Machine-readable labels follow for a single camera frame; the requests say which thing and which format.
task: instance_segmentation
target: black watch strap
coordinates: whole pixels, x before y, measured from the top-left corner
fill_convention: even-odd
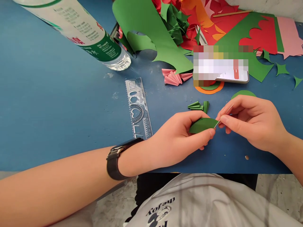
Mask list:
[[[126,180],[129,177],[123,176],[118,168],[118,159],[121,155],[122,152],[124,152],[126,149],[130,148],[132,145],[135,145],[136,143],[139,143],[143,141],[142,138],[136,138],[136,139],[132,139],[129,140],[125,143],[119,144],[115,147],[113,147],[109,154],[107,155],[107,173],[108,175],[114,179],[114,180]]]

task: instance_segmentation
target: floor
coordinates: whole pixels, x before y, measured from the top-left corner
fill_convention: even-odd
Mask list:
[[[14,172],[0,172],[0,179]],[[256,192],[303,223],[303,187],[292,174],[259,174]],[[136,179],[97,202],[94,227],[122,227],[135,207]]]

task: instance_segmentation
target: clear ruler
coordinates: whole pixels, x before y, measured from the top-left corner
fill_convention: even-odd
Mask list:
[[[145,93],[141,77],[125,81],[130,117],[135,138],[148,139],[152,136]]]

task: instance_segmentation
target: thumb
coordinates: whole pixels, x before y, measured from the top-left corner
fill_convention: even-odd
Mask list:
[[[247,138],[249,134],[251,134],[251,127],[252,125],[250,123],[247,123],[245,121],[241,121],[237,118],[234,118],[229,115],[223,115],[221,116],[221,122],[225,124],[227,127],[229,127],[232,131],[238,133],[239,135]]]
[[[187,148],[192,151],[198,150],[207,144],[215,133],[216,131],[211,128],[187,137]]]

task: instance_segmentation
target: hand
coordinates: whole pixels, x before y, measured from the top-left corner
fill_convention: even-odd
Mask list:
[[[197,134],[189,133],[193,122],[200,118],[209,118],[203,111],[192,110],[172,116],[146,143],[145,159],[150,170],[172,166],[184,160],[197,149],[203,150],[215,134],[207,129]]]
[[[274,104],[269,100],[238,95],[225,105],[216,120],[221,120],[219,128],[226,126],[227,134],[234,131],[245,137],[254,147],[273,154],[285,149],[290,141],[290,134]]]

